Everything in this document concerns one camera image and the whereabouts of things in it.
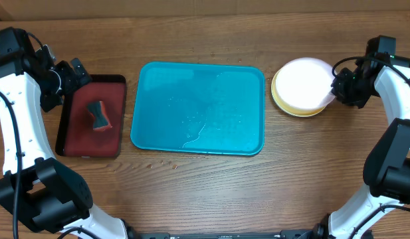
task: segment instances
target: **wooden tabletop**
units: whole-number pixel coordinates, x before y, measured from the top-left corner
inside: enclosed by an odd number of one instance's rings
[[[0,29],[10,26],[34,33],[58,60],[78,57],[91,74],[126,77],[120,156],[57,159],[85,178],[98,206],[139,232],[312,228],[363,183],[364,161],[387,128],[385,112],[381,100],[372,98],[361,110],[334,102],[317,116],[294,118],[272,101],[272,77],[299,57],[334,64],[361,56],[367,40],[378,35],[396,37],[397,54],[410,58],[410,11],[0,22]],[[155,60],[262,70],[263,150],[254,157],[233,157],[136,148],[130,130],[138,75]],[[353,62],[345,66],[354,67]],[[57,107],[43,114],[53,149],[60,113]],[[0,178],[2,141],[0,129]],[[373,229],[376,238],[410,238],[410,213],[389,213]],[[31,234],[24,226],[20,235],[56,238]],[[11,215],[1,207],[0,238],[12,238]]]

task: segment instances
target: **brown background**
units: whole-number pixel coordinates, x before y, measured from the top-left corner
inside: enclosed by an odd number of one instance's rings
[[[298,57],[334,64],[362,55],[367,40],[380,34],[397,37],[397,54],[410,58],[410,11],[0,22],[0,29],[9,26],[35,33],[59,60],[79,57],[91,74],[126,77],[119,158],[57,158],[86,179],[98,206],[139,232],[313,227],[359,189],[365,158],[387,128],[385,112],[381,100],[372,98],[361,110],[334,102],[315,117],[294,118],[274,105],[271,78]],[[129,135],[138,74],[153,60],[262,70],[263,150],[255,157],[231,157],[135,148]],[[52,148],[60,113],[56,108],[44,114]],[[2,141],[0,129],[0,178]],[[376,238],[410,238],[410,213],[391,212],[373,229]],[[21,238],[56,238],[32,234],[24,226],[20,231]],[[12,238],[11,215],[1,207],[0,238]]]
[[[410,0],[0,0],[3,21],[410,10]]]

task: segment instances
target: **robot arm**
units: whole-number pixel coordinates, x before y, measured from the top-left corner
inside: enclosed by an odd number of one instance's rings
[[[34,52],[28,33],[13,28],[0,31],[0,53],[0,92],[11,102],[15,113],[23,156],[17,219],[33,232],[70,230],[83,239],[134,238],[133,229],[123,220],[109,216],[93,203],[85,180],[55,159],[47,139],[41,108],[45,112],[53,109],[62,104],[62,96],[91,81],[80,61],[72,60],[74,70],[64,61],[54,65],[48,46],[41,45]],[[12,182],[18,171],[15,134],[1,97],[0,121],[5,146],[0,205],[13,213]],[[36,183],[45,188],[30,193]],[[87,235],[85,230],[96,237]]]
[[[392,63],[410,79],[410,59],[394,54],[395,39],[380,36],[368,42],[366,56]],[[371,95],[380,96],[389,127],[365,162],[365,184],[328,217],[328,236],[336,239],[361,238],[394,206],[410,204],[410,159],[406,158],[410,150],[410,85],[383,64],[371,60],[356,64],[354,73],[343,69],[336,76],[333,93],[342,103],[359,108]]]

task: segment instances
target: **blue tray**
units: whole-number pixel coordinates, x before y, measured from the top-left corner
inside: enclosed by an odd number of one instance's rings
[[[131,140],[141,149],[254,155],[264,146],[264,75],[254,67],[151,62]]]

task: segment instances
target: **yellow plate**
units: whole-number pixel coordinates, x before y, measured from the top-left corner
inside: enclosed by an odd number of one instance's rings
[[[282,109],[284,112],[292,115],[292,116],[297,116],[297,117],[310,117],[310,116],[315,116],[316,114],[322,112],[325,107],[320,108],[318,110],[312,110],[312,111],[306,111],[306,110],[298,110],[296,108],[290,107],[286,102],[284,102],[280,96],[277,94],[276,91],[276,79],[277,75],[280,72],[280,70],[274,75],[272,78],[271,82],[271,95],[272,99],[274,102],[276,102],[277,106]]]

